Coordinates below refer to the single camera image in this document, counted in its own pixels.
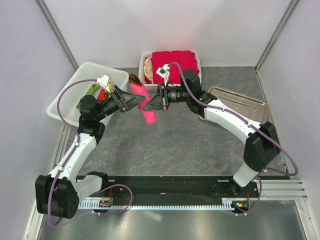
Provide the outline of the pink paper napkin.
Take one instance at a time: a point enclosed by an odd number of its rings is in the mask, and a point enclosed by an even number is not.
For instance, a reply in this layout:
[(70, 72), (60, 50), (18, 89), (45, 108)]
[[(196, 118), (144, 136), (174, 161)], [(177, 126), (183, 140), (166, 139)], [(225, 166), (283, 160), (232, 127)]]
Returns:
[(145, 122), (148, 125), (154, 124), (157, 121), (157, 116), (156, 116), (155, 111), (153, 111), (153, 110), (144, 110), (144, 107), (151, 100), (147, 89), (145, 88), (145, 86), (143, 84), (142, 85), (136, 85), (134, 83), (130, 83), (129, 86), (130, 86), (131, 92), (133, 94), (145, 97), (145, 99), (138, 104), (138, 109), (142, 113), (142, 116), (143, 116)]

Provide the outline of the gold spoon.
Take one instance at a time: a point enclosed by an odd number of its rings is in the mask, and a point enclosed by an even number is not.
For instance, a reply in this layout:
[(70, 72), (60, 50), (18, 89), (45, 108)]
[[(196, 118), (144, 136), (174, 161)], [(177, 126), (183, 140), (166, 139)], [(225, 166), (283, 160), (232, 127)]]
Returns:
[(128, 81), (130, 84), (133, 84), (133, 85), (136, 85), (139, 87), (141, 87), (143, 85), (141, 80), (139, 79), (139, 77), (133, 73), (129, 74)]

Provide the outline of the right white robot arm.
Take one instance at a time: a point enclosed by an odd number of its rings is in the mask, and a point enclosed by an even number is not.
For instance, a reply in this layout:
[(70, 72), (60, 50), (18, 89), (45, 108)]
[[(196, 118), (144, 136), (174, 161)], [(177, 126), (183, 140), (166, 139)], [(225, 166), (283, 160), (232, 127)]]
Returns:
[(280, 154), (278, 135), (272, 123), (253, 121), (227, 107), (202, 89), (200, 78), (193, 70), (183, 71), (179, 86), (159, 84), (156, 95), (143, 109), (165, 111), (170, 104), (180, 102), (185, 102), (193, 113), (222, 126), (244, 143), (243, 164), (229, 184), (233, 196), (242, 196), (247, 185)]

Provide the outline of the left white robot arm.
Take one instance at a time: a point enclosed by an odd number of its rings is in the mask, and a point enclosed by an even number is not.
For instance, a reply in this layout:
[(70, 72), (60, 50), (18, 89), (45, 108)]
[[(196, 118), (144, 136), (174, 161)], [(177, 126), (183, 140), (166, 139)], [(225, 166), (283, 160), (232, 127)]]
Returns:
[(101, 141), (105, 124), (102, 120), (117, 111), (127, 112), (145, 100), (114, 86), (110, 97), (99, 101), (93, 95), (85, 95), (80, 101), (80, 117), (75, 139), (62, 160), (48, 175), (39, 175), (35, 181), (37, 211), (47, 215), (52, 226), (53, 217), (72, 219), (79, 204), (94, 195), (106, 196), (111, 186), (106, 173), (92, 171), (77, 179), (80, 168)]

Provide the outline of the red rolled napkin set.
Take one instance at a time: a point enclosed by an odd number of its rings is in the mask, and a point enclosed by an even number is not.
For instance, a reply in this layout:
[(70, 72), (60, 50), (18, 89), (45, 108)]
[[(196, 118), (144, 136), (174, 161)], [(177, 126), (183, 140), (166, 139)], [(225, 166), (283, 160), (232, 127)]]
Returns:
[(97, 96), (99, 102), (106, 100), (109, 97), (109, 92), (102, 88)]

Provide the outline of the green rolled napkin set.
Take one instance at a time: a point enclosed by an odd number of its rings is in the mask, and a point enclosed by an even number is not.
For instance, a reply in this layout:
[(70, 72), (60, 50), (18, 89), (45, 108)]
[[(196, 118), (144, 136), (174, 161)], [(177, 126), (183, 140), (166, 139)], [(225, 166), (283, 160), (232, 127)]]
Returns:
[(90, 88), (87, 90), (87, 92), (84, 94), (85, 96), (87, 95), (93, 95), (96, 91), (100, 89), (100, 86), (97, 84), (93, 84), (90, 86)]

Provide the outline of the white perforated basket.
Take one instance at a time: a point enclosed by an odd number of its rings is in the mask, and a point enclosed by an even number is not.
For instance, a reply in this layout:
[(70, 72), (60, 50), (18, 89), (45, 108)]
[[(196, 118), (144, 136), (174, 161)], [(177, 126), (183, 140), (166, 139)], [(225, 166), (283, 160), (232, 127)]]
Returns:
[[(158, 89), (158, 85), (157, 84), (153, 84), (153, 83), (147, 83), (146, 80), (145, 80), (145, 74), (144, 74), (144, 63), (145, 63), (145, 60), (152, 55), (152, 51), (147, 51), (145, 53), (143, 53), (140, 57), (140, 60), (139, 60), (139, 66), (138, 66), (138, 77), (139, 79), (141, 80), (141, 82), (144, 84), (144, 86), (146, 87), (146, 89), (149, 91), (149, 92), (156, 92), (157, 89)], [(201, 61), (200, 61), (200, 58), (199, 58), (199, 55), (197, 53), (194, 53), (194, 57), (195, 57), (195, 60), (197, 62), (197, 68), (199, 70), (199, 73), (198, 73), (198, 76), (199, 76), (199, 79), (200, 79), (200, 83), (202, 82), (202, 70), (201, 70)]]

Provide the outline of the patterned paper plates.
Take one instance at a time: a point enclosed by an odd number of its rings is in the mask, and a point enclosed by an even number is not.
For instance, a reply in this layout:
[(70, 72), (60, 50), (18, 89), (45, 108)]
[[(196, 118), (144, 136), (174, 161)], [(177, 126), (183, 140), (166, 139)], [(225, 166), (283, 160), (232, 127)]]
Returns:
[(154, 78), (153, 78), (152, 55), (149, 55), (148, 57), (145, 58), (144, 64), (143, 64), (143, 72), (144, 72), (145, 82), (147, 84), (153, 84)]

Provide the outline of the stack of red napkins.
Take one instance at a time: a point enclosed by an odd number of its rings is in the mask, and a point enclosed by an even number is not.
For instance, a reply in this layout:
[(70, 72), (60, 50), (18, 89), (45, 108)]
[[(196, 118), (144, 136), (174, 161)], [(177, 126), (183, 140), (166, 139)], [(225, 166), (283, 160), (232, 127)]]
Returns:
[(164, 78), (156, 73), (158, 68), (162, 67), (165, 64), (170, 64), (172, 62), (177, 62), (181, 69), (184, 70), (193, 70), (198, 75), (199, 69), (197, 65), (197, 60), (195, 53), (189, 50), (181, 51), (157, 51), (152, 53), (151, 63), (152, 63), (152, 72), (153, 72), (153, 83), (162, 84), (164, 83)]

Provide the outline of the white plastic tub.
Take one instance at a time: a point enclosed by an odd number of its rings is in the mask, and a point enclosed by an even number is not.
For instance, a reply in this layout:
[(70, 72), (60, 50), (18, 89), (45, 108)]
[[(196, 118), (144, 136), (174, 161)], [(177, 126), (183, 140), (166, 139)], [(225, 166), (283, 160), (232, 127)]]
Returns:
[[(65, 87), (81, 80), (96, 80), (103, 75), (110, 76), (110, 82), (113, 86), (118, 86), (123, 91), (127, 90), (129, 74), (126, 71), (93, 62), (85, 62), (80, 65), (70, 80), (65, 84)], [(75, 127), (79, 126), (80, 110), (77, 109), (77, 104), (93, 84), (93, 82), (79, 83), (72, 86), (63, 94), (60, 100), (59, 110), (65, 121), (70, 125)]]

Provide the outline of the silver metal tray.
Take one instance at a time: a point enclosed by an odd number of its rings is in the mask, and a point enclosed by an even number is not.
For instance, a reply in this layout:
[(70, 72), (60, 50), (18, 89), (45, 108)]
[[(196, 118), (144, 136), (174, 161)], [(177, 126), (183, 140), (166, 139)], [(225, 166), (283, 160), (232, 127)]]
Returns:
[(217, 86), (210, 86), (208, 92), (245, 118), (262, 124), (267, 121), (269, 107), (262, 100)]

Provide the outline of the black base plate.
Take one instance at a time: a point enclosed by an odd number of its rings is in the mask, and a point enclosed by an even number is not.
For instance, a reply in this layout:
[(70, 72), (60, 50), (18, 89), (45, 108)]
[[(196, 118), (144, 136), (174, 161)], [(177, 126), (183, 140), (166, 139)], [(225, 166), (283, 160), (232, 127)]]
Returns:
[(163, 176), (109, 176), (102, 181), (102, 189), (122, 184), (129, 187), (133, 199), (148, 197), (199, 196), (220, 200), (222, 198), (251, 199), (259, 196), (258, 183), (238, 186), (232, 176), (163, 175)]

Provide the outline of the aluminium rail frame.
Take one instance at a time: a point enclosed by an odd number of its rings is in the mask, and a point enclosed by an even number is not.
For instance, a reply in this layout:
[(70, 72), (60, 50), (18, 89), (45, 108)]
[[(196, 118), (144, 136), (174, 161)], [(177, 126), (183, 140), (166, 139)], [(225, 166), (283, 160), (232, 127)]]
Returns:
[(317, 240), (316, 225), (302, 181), (284, 176), (255, 180), (258, 197), (233, 209), (130, 209), (134, 196), (124, 184), (100, 197), (130, 198), (123, 209), (80, 209), (71, 221), (50, 228), (33, 209), (26, 240)]

